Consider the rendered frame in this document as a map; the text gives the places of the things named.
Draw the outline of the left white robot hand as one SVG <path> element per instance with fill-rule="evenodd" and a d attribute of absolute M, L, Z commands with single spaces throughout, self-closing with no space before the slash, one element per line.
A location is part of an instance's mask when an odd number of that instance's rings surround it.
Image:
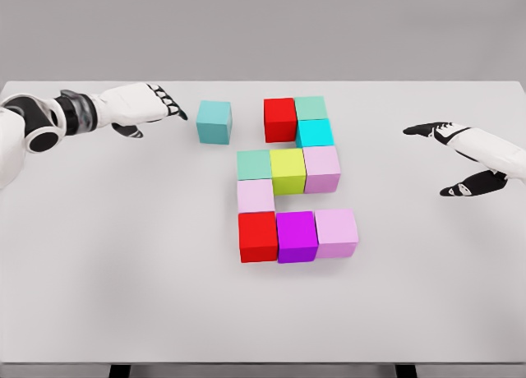
<path fill-rule="evenodd" d="M 187 114 L 160 85 L 137 82 L 106 90 L 94 101 L 98 128 L 111 126 L 122 136 L 140 139 L 143 123 L 159 122 L 177 116 L 186 121 Z"/>

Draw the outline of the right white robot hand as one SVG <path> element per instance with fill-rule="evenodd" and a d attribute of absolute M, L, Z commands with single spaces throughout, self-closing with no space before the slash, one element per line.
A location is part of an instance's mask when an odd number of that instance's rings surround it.
<path fill-rule="evenodd" d="M 473 197 L 503 189 L 512 169 L 517 148 L 491 133 L 454 122 L 430 122 L 403 129 L 408 136 L 432 138 L 457 154 L 482 164 L 486 169 L 440 191 L 445 197 Z"/>

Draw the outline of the teal cube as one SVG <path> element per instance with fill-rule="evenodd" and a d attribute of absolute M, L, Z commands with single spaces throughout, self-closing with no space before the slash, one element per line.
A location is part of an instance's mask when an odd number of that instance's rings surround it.
<path fill-rule="evenodd" d="M 233 125 L 231 103 L 202 100 L 196 117 L 200 143 L 228 145 Z"/>

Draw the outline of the mint green cube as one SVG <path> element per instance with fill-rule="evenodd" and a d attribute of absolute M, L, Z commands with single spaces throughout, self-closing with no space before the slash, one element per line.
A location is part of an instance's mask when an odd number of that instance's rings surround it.
<path fill-rule="evenodd" d="M 323 96 L 295 97 L 294 104 L 298 120 L 319 120 L 328 118 Z"/>
<path fill-rule="evenodd" d="M 237 152 L 238 181 L 271 179 L 269 150 L 240 150 Z"/>

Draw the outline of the red cube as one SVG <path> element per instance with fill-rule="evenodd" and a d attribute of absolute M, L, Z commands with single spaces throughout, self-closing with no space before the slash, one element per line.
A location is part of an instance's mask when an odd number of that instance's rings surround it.
<path fill-rule="evenodd" d="M 279 243 L 275 212 L 239 214 L 238 245 L 242 263 L 276 261 Z"/>
<path fill-rule="evenodd" d="M 292 142 L 298 118 L 293 98 L 264 99 L 265 142 Z"/>

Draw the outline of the light pink cube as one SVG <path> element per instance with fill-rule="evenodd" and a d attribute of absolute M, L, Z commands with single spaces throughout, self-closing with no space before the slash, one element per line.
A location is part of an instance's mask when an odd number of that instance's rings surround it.
<path fill-rule="evenodd" d="M 304 192 L 332 193 L 339 185 L 341 170 L 339 156 L 334 145 L 303 148 L 307 172 Z"/>
<path fill-rule="evenodd" d="M 316 259 L 346 258 L 358 243 L 358 228 L 351 209 L 315 210 L 318 249 Z"/>
<path fill-rule="evenodd" d="M 240 214 L 275 211 L 273 184 L 270 179 L 238 181 L 237 194 Z"/>

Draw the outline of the bright cyan cube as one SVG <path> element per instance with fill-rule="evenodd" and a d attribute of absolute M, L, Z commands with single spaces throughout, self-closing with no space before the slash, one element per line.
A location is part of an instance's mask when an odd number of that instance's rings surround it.
<path fill-rule="evenodd" d="M 330 120 L 299 120 L 295 142 L 298 148 L 334 145 Z"/>

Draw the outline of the yellow-green cube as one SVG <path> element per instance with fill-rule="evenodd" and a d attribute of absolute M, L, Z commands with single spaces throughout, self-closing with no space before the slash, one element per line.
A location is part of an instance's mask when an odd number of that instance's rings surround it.
<path fill-rule="evenodd" d="M 270 151 L 272 184 L 276 196 L 302 194 L 307 179 L 303 149 Z"/>

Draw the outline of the purple cube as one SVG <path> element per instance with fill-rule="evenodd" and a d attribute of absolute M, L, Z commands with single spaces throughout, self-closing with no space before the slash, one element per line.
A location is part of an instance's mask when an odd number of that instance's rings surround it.
<path fill-rule="evenodd" d="M 318 238 L 312 211 L 279 212 L 276 215 L 279 252 L 278 262 L 314 261 Z"/>

